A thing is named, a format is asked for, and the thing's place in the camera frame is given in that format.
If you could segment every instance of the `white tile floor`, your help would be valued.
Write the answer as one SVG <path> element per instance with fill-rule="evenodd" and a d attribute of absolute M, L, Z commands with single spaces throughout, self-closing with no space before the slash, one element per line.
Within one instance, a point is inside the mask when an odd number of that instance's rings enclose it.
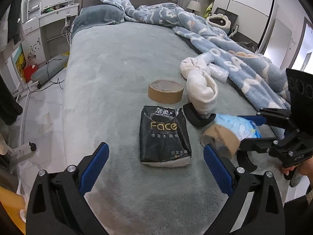
<path fill-rule="evenodd" d="M 65 79 L 66 69 L 60 71 L 51 80 L 62 81 Z M 29 194 L 41 169 L 51 172 L 63 171 L 67 167 L 64 146 L 63 146 L 63 95 L 59 85 L 53 85 L 44 91 L 31 93 L 29 105 L 26 110 L 25 130 L 22 143 L 28 141 L 37 145 L 37 150 L 21 161 L 13 168 L 13 172 L 21 182 L 21 194 L 29 199 Z M 24 107 L 26 97 L 21 98 L 19 104 Z M 19 129 L 21 116 L 11 126 L 9 145 L 12 148 L 18 147 Z"/>

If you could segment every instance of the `bed sheet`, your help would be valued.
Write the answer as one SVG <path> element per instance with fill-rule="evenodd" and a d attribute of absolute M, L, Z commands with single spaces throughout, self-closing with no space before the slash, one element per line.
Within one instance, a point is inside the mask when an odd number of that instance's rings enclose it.
<path fill-rule="evenodd" d="M 69 165 L 77 165 L 101 142 L 108 143 L 110 157 L 85 199 L 111 235 L 203 234 L 226 202 L 203 159 L 199 138 L 207 127 L 196 129 L 187 121 L 189 166 L 155 168 L 139 161 L 141 110 L 160 105 L 149 99 L 148 84 L 168 79 L 186 87 L 180 62 L 195 56 L 182 37 L 156 25 L 94 26 L 73 38 L 64 94 L 65 155 Z M 215 113 L 256 113 L 228 83 L 216 83 Z M 161 105 L 179 108 L 188 102 L 184 90 L 179 103 Z M 266 125 L 260 131 L 273 136 Z M 255 173 L 273 172 L 285 199 L 288 182 L 277 169 L 279 160 L 258 153 L 251 153 L 250 159 L 259 167 Z"/>

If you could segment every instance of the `lampshade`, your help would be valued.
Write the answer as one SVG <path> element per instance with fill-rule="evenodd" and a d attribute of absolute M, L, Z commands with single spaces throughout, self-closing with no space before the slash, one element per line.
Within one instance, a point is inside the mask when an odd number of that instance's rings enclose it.
<path fill-rule="evenodd" d="M 196 2 L 196 1 L 190 1 L 190 3 L 187 6 L 187 9 L 201 12 L 201 4 L 199 2 Z"/>

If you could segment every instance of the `blue patterned blanket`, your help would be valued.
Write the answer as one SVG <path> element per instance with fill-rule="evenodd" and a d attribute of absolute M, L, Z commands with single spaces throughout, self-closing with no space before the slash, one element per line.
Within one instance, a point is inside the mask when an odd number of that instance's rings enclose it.
<path fill-rule="evenodd" d="M 239 46 L 204 18 L 184 11 L 174 3 L 142 5 L 135 9 L 129 0 L 100 1 L 120 8 L 125 13 L 125 21 L 170 27 L 176 34 L 190 39 L 199 51 L 211 56 L 212 63 L 228 70 L 229 78 L 257 110 L 290 109 L 286 71 L 277 68 L 263 55 Z M 277 128 L 274 132 L 278 138 L 283 138 L 283 130 Z"/>

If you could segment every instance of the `silver bolt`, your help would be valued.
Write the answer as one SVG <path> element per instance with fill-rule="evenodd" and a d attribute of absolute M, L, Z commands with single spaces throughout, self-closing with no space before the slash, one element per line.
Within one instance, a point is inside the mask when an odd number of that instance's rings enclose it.
<path fill-rule="evenodd" d="M 267 171 L 267 172 L 266 172 L 266 175 L 267 175 L 269 178 L 273 177 L 273 173 L 271 173 L 270 171 Z"/>
<path fill-rule="evenodd" d="M 237 168 L 237 171 L 238 171 L 238 173 L 240 173 L 240 174 L 245 173 L 245 169 L 242 168 L 242 167 L 238 167 L 238 168 Z"/>
<path fill-rule="evenodd" d="M 40 176 L 40 177 L 42 177 L 43 175 L 45 175 L 46 174 L 46 171 L 44 170 L 44 169 L 42 169 L 42 170 L 40 170 L 39 172 L 38 172 L 38 175 Z"/>
<path fill-rule="evenodd" d="M 75 170 L 76 170 L 76 167 L 74 165 L 71 165 L 71 166 L 67 167 L 67 171 L 68 172 L 73 172 Z"/>

